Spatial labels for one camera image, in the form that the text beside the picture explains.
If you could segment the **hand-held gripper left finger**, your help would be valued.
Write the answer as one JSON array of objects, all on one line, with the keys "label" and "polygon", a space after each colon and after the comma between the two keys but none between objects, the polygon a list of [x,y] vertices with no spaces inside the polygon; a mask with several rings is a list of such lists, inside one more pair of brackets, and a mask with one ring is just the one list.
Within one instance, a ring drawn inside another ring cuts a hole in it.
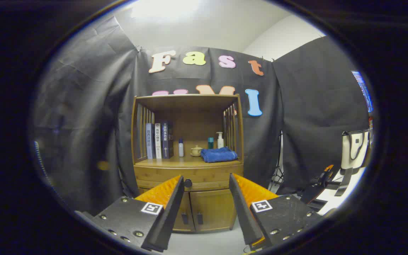
[{"label": "hand-held gripper left finger", "polygon": [[95,216],[77,210],[75,215],[92,230],[127,250],[164,252],[184,191],[180,175],[136,198],[122,196]]}]

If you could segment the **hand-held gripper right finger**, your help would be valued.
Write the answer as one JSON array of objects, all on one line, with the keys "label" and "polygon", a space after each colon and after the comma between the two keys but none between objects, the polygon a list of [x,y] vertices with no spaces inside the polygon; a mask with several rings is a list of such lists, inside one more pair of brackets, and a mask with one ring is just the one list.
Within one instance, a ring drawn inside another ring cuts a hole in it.
[{"label": "hand-held gripper right finger", "polygon": [[323,218],[295,196],[279,196],[235,173],[229,189],[243,239],[253,250],[288,244]]}]

